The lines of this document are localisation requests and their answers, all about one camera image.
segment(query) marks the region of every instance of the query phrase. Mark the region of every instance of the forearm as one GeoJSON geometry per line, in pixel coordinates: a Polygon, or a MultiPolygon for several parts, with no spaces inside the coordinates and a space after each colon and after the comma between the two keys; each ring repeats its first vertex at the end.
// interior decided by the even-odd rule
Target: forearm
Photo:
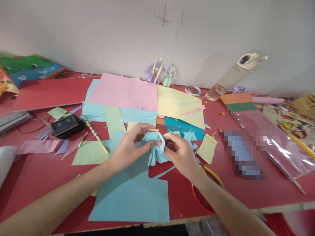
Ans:
{"type": "Polygon", "coordinates": [[[50,235],[115,172],[104,162],[54,189],[0,224],[0,235],[50,235]]]}
{"type": "Polygon", "coordinates": [[[209,177],[200,176],[194,181],[231,236],[275,235],[251,210],[209,177]]]}

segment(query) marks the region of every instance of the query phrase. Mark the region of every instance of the black device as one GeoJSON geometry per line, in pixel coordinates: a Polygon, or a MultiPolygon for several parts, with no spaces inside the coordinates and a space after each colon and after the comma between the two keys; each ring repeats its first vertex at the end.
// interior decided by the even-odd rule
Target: black device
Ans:
{"type": "Polygon", "coordinates": [[[84,130],[85,123],[74,114],[50,124],[52,135],[60,139],[68,139],[77,132],[84,130]]]}

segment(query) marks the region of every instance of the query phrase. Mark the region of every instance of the person's right hand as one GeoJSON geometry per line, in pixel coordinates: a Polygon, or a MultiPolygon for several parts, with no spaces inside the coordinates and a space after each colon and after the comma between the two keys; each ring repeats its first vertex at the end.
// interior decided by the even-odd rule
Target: person's right hand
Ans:
{"type": "MultiPolygon", "coordinates": [[[[199,181],[201,176],[205,176],[187,140],[171,132],[164,134],[163,137],[165,140],[174,142],[172,149],[175,151],[172,151],[165,145],[164,154],[173,162],[183,176],[192,183],[199,181]]],[[[161,141],[157,141],[158,146],[161,146],[161,144],[161,141]]]]}

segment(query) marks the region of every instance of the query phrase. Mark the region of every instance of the white wall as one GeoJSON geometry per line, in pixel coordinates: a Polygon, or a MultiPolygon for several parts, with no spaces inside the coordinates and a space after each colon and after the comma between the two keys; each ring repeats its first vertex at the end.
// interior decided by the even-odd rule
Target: white wall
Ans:
{"type": "Polygon", "coordinates": [[[73,71],[140,78],[162,57],[177,67],[176,84],[206,88],[255,49],[269,59],[240,85],[274,96],[315,88],[314,0],[168,0],[163,27],[154,13],[162,17],[164,6],[165,0],[2,0],[0,49],[37,53],[73,71]]]}

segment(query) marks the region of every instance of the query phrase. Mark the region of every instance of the red table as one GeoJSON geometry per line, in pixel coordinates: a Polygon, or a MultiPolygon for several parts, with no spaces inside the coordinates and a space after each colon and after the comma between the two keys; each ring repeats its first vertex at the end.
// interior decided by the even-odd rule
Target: red table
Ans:
{"type": "MultiPolygon", "coordinates": [[[[69,73],[71,76],[78,76],[78,73],[69,73]]],[[[172,88],[184,91],[184,86],[173,86],[172,88]]],[[[202,89],[200,98],[205,104],[208,101],[204,94],[206,89],[202,89]]],[[[13,103],[11,99],[0,99],[0,109],[3,105],[13,103]]],[[[266,170],[266,180],[249,181],[237,176],[231,168],[228,158],[223,155],[224,142],[223,136],[219,132],[222,130],[241,130],[239,124],[233,119],[221,100],[206,104],[203,111],[204,116],[208,118],[207,124],[211,129],[205,129],[205,133],[214,136],[219,142],[211,165],[207,165],[222,180],[225,188],[248,208],[256,209],[260,213],[282,212],[291,209],[309,209],[315,208],[315,188],[313,181],[315,173],[304,176],[299,180],[303,189],[307,192],[307,196],[288,180],[281,171],[268,158],[264,161],[264,169],[266,170]]],[[[65,106],[70,111],[77,105],[65,106]]],[[[42,109],[32,112],[36,117],[42,117],[49,109],[42,109]]],[[[0,137],[0,146],[14,145],[20,147],[26,140],[35,140],[35,136],[46,127],[36,130],[43,125],[39,119],[26,122],[17,128],[10,130],[5,136],[0,137]]],[[[97,130],[102,139],[108,139],[106,124],[103,122],[91,122],[91,125],[97,130]]],[[[162,134],[166,133],[165,129],[159,128],[162,134]]],[[[76,140],[80,134],[71,137],[70,144],[76,140]]],[[[29,154],[24,155],[18,162],[15,162],[0,189],[0,222],[25,207],[35,199],[43,196],[54,188],[70,181],[78,174],[95,167],[95,165],[71,166],[75,154],[61,161],[62,155],[55,156],[55,153],[47,154],[29,154]]],[[[166,162],[157,163],[155,167],[150,167],[149,176],[154,177],[170,167],[173,164],[166,162]]],[[[169,224],[179,224],[191,221],[197,221],[202,216],[206,216],[206,212],[197,204],[191,191],[191,185],[176,169],[168,172],[161,179],[168,180],[169,187],[169,207],[170,219],[169,224]]],[[[104,228],[113,228],[120,226],[137,225],[139,222],[90,222],[88,216],[94,206],[95,197],[88,197],[69,217],[55,230],[54,233],[68,233],[87,230],[96,230],[104,228]]]]}

